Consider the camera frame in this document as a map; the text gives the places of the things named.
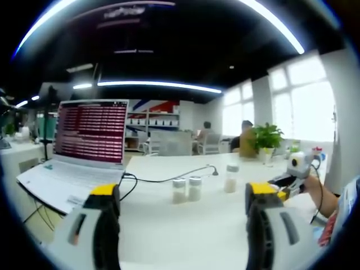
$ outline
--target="laptop keyboard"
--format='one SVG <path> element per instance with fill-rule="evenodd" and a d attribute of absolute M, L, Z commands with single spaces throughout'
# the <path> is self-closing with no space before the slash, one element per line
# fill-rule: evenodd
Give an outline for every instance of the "laptop keyboard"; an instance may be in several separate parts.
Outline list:
<path fill-rule="evenodd" d="M 75 186 L 89 188 L 119 183 L 123 175 L 121 170 L 98 169 L 61 162 L 43 164 L 41 166 L 43 166 L 45 177 L 48 176 L 49 178 L 68 182 Z"/>

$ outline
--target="black cable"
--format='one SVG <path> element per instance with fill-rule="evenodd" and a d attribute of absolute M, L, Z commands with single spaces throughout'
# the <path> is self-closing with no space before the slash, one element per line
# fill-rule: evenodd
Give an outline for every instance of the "black cable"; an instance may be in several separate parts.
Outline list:
<path fill-rule="evenodd" d="M 47 214 L 47 211 L 46 211 L 46 207 L 45 207 L 45 206 L 44 206 L 44 211 L 45 211 L 45 215 L 47 216 L 47 219 L 48 219 L 49 222 L 50 222 L 50 225 L 51 225 L 53 228 L 55 228 L 54 224 L 52 224 L 52 222 L 51 222 L 51 219 L 50 219 L 49 215 Z"/>
<path fill-rule="evenodd" d="M 136 178 L 136 176 L 135 175 L 133 175 L 133 174 L 130 174 L 130 173 L 128 173 L 127 175 L 129 175 L 129 176 L 133 176 L 134 178 L 135 178 L 135 185 L 133 186 L 133 188 L 128 192 L 128 193 L 126 193 L 125 194 L 125 196 L 124 197 L 122 197 L 121 199 L 120 199 L 120 201 L 122 201 L 122 200 L 124 200 L 135 188 L 136 188 L 136 186 L 137 186 L 137 183 L 138 183 L 138 179 Z"/>
<path fill-rule="evenodd" d="M 320 209 L 321 209 L 321 206 L 322 206 L 322 200 L 323 200 L 323 190 L 322 190 L 322 184 L 321 184 L 321 181 L 320 181 L 319 172 L 317 171 L 317 168 L 313 164 L 311 164 L 311 167 L 313 167 L 315 169 L 317 179 L 319 180 L 319 185 L 320 185 L 320 190 L 321 190 L 321 201 L 320 201 L 320 205 L 319 205 L 319 208 L 317 209 L 316 214 L 313 216 L 313 218 L 310 221 L 310 224 L 312 224 L 314 222 L 317 214 L 320 212 Z"/>
<path fill-rule="evenodd" d="M 39 209 L 38 209 L 38 206 L 37 206 L 37 204 L 36 204 L 35 199 L 34 199 L 34 203 L 35 203 L 35 209 L 36 209 L 36 211 L 38 212 L 38 214 L 39 214 L 39 216 L 41 217 L 41 219 L 45 222 L 45 224 L 47 225 L 47 227 L 50 228 L 51 231 L 54 231 L 53 228 L 51 228 L 50 225 L 46 222 L 46 220 L 44 219 L 44 217 L 40 214 L 40 211 L 39 211 Z"/>
<path fill-rule="evenodd" d="M 207 165 L 207 166 L 205 166 L 205 167 L 201 167 L 201 168 L 199 168 L 199 169 L 191 170 L 191 171 L 189 171 L 189 172 L 187 172 L 187 173 L 183 173 L 183 174 L 181 174 L 181 175 L 178 175 L 178 176 L 175 176 L 175 177 L 166 179 L 166 180 L 152 181 L 152 180 L 145 180 L 145 179 L 139 179 L 139 178 L 136 178 L 136 179 L 137 179 L 138 181 L 147 182 L 147 183 L 164 183 L 164 182 L 169 182 L 169 181 L 174 180 L 174 179 L 179 178 L 179 177 L 183 177 L 183 176 L 185 176 L 185 175 L 187 175 L 187 174 L 190 174 L 190 173 L 193 173 L 193 172 L 197 172 L 198 170 L 204 170 L 204 169 L 207 169 L 207 168 L 214 168 L 213 175 L 214 175 L 214 176 L 218 176 L 218 175 L 219 175 L 219 173 L 218 173 L 218 171 L 217 171 L 217 169 L 216 169 L 215 166 L 213 166 L 213 165 Z M 134 176 L 134 177 L 135 177 L 135 175 L 130 174 L 130 173 L 124 173 L 124 175 L 125 175 L 125 176 Z"/>

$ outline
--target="green plant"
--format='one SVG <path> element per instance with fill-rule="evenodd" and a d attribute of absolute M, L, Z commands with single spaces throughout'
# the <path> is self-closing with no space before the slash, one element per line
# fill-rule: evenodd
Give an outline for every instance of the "green plant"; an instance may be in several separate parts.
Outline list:
<path fill-rule="evenodd" d="M 7 124 L 5 126 L 5 134 L 6 135 L 13 135 L 15 133 L 15 126 L 14 124 Z"/>
<path fill-rule="evenodd" d="M 284 133 L 276 125 L 266 123 L 264 127 L 257 126 L 254 128 L 256 135 L 255 149 L 259 151 L 262 148 L 279 148 L 280 142 L 283 140 L 281 135 Z"/>

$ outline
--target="laptop screen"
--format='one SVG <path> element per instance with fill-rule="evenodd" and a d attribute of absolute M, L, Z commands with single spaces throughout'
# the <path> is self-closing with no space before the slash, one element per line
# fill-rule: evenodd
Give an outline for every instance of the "laptop screen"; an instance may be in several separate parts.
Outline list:
<path fill-rule="evenodd" d="M 54 154 L 82 165 L 122 165 L 127 107 L 127 100 L 60 103 Z"/>

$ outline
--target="white pot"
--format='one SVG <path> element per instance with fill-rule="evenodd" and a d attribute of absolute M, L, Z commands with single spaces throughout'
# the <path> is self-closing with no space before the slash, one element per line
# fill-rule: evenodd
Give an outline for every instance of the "white pot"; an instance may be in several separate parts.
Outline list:
<path fill-rule="evenodd" d="M 275 148 L 261 148 L 259 151 L 259 159 L 264 164 L 269 164 L 271 162 L 272 154 L 274 153 Z"/>

